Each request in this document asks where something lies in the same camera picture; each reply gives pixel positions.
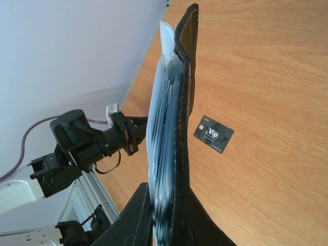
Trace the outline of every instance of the white wall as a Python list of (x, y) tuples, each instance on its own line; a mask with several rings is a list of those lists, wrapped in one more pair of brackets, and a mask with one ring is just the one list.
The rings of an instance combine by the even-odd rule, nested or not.
[[(105, 119), (107, 104), (124, 102), (166, 4), (0, 1), (0, 175), (15, 165), (22, 135), (36, 121), (76, 108)], [(49, 123), (39, 126), (23, 165), (54, 146)], [(68, 192), (0, 216), (0, 232), (56, 224)]]

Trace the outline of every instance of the wooden table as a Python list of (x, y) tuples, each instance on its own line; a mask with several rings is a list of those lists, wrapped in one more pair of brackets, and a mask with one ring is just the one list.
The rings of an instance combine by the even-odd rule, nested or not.
[[(191, 3), (172, 1), (165, 21)], [(328, 1), (198, 3), (192, 189), (238, 245), (328, 245)], [(157, 35), (125, 115), (148, 114), (159, 56)], [(223, 154), (193, 137), (203, 115), (235, 130)], [(144, 142), (100, 178), (121, 210), (147, 172)]]

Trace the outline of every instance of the cable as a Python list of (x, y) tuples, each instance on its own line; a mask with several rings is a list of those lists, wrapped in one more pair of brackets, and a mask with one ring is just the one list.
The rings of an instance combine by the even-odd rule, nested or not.
[[(52, 119), (57, 119), (58, 117), (60, 117), (60, 115), (51, 116), (51, 117), (42, 119), (42, 120), (38, 121), (37, 123), (31, 125), (29, 129), (27, 129), (27, 131), (23, 135), (22, 143), (20, 145), (20, 150), (21, 151), (20, 151), (20, 156), (19, 156), (18, 162), (16, 163), (16, 165), (8, 173), (6, 173), (5, 175), (3, 175), (3, 176), (0, 177), (0, 182), (4, 181), (6, 178), (9, 178), (20, 167), (20, 165), (22, 164), (23, 159), (24, 159), (24, 155), (25, 155), (26, 138), (29, 135), (29, 133), (35, 127), (37, 127), (38, 125), (42, 124), (43, 122), (46, 122), (46, 121), (49, 121), (49, 120), (52, 120)], [(95, 124), (103, 124), (103, 125), (106, 125), (107, 124), (107, 121), (104, 121), (104, 120), (94, 120), (94, 119), (87, 119), (87, 120), (88, 120), (88, 122), (95, 123)]]
[(98, 212), (98, 210), (100, 210), (102, 207), (103, 207), (103, 205), (99, 204), (96, 207), (96, 209), (94, 210), (94, 212), (88, 218), (86, 218), (85, 221), (83, 221), (81, 223), (81, 226), (84, 226), (85, 223), (87, 223), (92, 217), (94, 217), (96, 215), (96, 213)]
[(95, 168), (94, 168), (94, 170), (95, 170), (97, 173), (99, 173), (99, 174), (107, 174), (107, 173), (109, 173), (110, 171), (113, 171), (115, 168), (117, 168), (117, 167), (119, 166), (120, 163), (121, 163), (121, 152), (118, 150), (118, 161), (117, 161), (117, 164), (116, 164), (115, 167), (113, 167), (112, 169), (110, 169), (110, 170), (108, 170), (108, 171), (106, 171), (106, 172), (102, 172), (102, 171), (100, 171), (100, 170), (98, 169), (98, 167), (97, 167), (97, 163), (96, 163), (96, 164), (95, 164)]

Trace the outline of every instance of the card holder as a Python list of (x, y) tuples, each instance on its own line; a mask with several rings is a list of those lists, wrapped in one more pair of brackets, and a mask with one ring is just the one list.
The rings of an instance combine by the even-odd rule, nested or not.
[(190, 222), (187, 129), (193, 109), (198, 5), (175, 32), (160, 22), (162, 55), (156, 68), (146, 148), (156, 244), (185, 245)]

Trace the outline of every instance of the black card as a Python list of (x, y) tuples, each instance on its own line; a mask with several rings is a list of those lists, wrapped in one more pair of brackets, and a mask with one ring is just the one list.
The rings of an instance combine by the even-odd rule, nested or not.
[(222, 153), (233, 133), (234, 130), (204, 115), (194, 136), (212, 149)]

